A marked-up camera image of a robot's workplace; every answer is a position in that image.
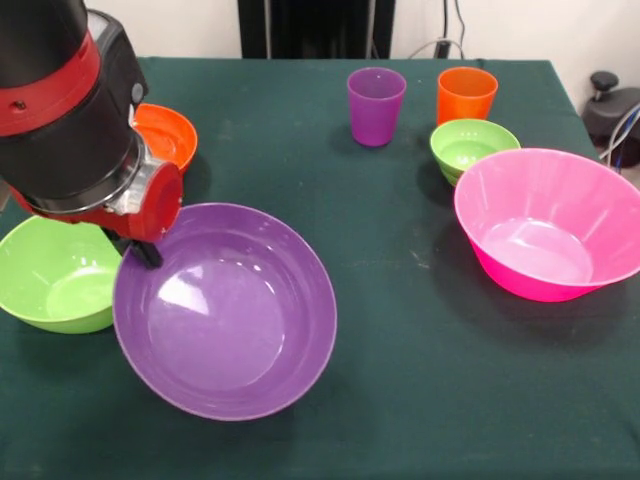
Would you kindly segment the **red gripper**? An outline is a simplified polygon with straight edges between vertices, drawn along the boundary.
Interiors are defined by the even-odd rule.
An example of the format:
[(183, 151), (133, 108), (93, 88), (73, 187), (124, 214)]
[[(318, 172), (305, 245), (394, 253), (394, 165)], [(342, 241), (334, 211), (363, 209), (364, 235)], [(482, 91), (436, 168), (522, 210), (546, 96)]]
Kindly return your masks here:
[(133, 255), (147, 269), (163, 265), (153, 244), (174, 224), (183, 196), (182, 175), (171, 162), (146, 162), (129, 187), (115, 199), (79, 213), (53, 213), (36, 207), (22, 197), (30, 213), (66, 223), (97, 225), (120, 256), (129, 245)]

